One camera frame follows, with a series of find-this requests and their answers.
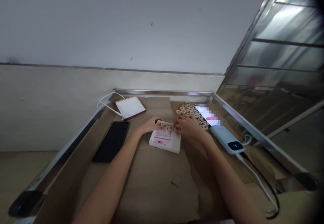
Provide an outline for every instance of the person's left hand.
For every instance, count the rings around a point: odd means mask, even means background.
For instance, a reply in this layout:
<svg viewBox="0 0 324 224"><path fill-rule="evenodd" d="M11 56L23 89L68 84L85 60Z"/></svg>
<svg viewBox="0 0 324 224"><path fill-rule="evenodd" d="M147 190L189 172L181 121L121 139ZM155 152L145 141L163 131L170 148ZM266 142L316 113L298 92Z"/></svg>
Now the person's left hand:
<svg viewBox="0 0 324 224"><path fill-rule="evenodd" d="M141 134L145 134L157 129L161 129L164 130L165 128L163 126L157 126L156 125L156 121L161 120L161 121L165 121L162 117L158 116L158 115L154 115L149 117L148 119L145 120L144 123L142 123L137 130L141 133Z"/></svg>

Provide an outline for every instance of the white cable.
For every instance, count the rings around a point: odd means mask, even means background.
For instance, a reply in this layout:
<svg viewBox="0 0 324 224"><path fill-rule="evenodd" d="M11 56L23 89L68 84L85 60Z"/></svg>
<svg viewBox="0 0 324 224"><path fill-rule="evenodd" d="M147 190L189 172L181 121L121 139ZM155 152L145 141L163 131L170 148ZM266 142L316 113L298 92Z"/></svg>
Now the white cable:
<svg viewBox="0 0 324 224"><path fill-rule="evenodd" d="M98 103L97 103L97 108L99 106L99 103L103 104L104 106L106 106L107 108L109 108L110 110L113 110L115 113L117 113L119 116L122 116L119 112L115 111L114 109L112 109L111 107L108 107L106 104L104 104L101 100L105 99L107 96L111 95L111 94L117 94L117 95L120 95L122 98L124 98L121 94L117 93L117 92L112 92L112 93L109 93L108 95L105 95L103 98L101 98Z"/></svg>
<svg viewBox="0 0 324 224"><path fill-rule="evenodd" d="M107 96L109 96L109 95L111 95L111 94L113 94L113 93L115 93L115 94L117 94L117 95L120 95L122 98L124 98L121 94L119 94L119 93L117 93L117 92L109 93L109 94L105 95L103 98L101 98L101 99L98 101L98 103L97 103L97 108L98 108L99 103L102 101L102 99L105 99Z"/></svg>
<svg viewBox="0 0 324 224"><path fill-rule="evenodd" d="M276 203L273 201L273 199L270 197L270 195L268 194L267 190L264 188L261 180L259 179L259 176L252 170L252 168L249 167L248 164L245 163L243 157L241 157L240 154L235 154L236 157L243 162L243 164L254 174L254 176L256 177L256 179L259 181L259 184L261 185L263 192L266 194L266 196L268 197L268 199L273 203L273 205L276 207L276 211L278 211L278 206L276 205Z"/></svg>
<svg viewBox="0 0 324 224"><path fill-rule="evenodd" d="M249 134L246 134L244 138L245 138L245 141L243 143L241 143L242 145L248 145L252 140L252 136Z"/></svg>

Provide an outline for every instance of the wall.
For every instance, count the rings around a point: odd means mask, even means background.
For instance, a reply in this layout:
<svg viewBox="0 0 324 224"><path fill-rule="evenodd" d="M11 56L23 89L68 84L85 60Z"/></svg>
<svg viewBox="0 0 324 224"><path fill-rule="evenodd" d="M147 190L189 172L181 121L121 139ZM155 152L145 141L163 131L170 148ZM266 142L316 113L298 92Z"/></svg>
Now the wall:
<svg viewBox="0 0 324 224"><path fill-rule="evenodd" d="M0 66L0 151L59 150L114 88L217 91L224 76Z"/></svg>
<svg viewBox="0 0 324 224"><path fill-rule="evenodd" d="M0 0L0 62L221 73L263 0Z"/></svg>

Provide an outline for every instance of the black cable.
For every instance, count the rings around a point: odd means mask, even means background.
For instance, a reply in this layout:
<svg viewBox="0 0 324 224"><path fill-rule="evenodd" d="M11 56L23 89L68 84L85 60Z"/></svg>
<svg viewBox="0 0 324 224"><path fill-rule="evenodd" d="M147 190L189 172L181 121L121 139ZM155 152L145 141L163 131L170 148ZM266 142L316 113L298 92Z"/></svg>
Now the black cable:
<svg viewBox="0 0 324 224"><path fill-rule="evenodd" d="M266 184L268 185L268 187L270 188L271 192L273 193L275 199L276 199L276 205L278 207L278 211L273 214L272 216L270 217L267 217L268 220L272 220L272 219L275 219L278 215L279 215L279 212L280 212L280 203L279 203L279 200L278 200L278 197L277 197L277 194L276 192L274 191L273 187L270 185L270 183L267 181L267 179L263 176L263 174L259 171L259 169L253 164L253 162L250 160L250 158L244 153L244 152L241 152L240 155L245 158L253 167L255 170L257 170L257 172L261 175L261 177L263 178L263 180L266 182Z"/></svg>

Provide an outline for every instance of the phone screen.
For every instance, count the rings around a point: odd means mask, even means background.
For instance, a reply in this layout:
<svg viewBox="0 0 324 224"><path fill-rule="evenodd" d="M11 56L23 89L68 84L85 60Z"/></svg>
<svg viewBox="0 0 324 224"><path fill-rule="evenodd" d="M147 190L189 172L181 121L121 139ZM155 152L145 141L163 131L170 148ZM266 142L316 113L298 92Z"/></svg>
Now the phone screen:
<svg viewBox="0 0 324 224"><path fill-rule="evenodd" d="M109 163L121 149L127 134L129 122L113 122L101 142L92 162Z"/></svg>
<svg viewBox="0 0 324 224"><path fill-rule="evenodd" d="M218 125L221 126L220 120L214 113L212 113L209 108L207 107L201 107L201 106L195 106L198 112L206 119L206 121L209 123L210 126Z"/></svg>

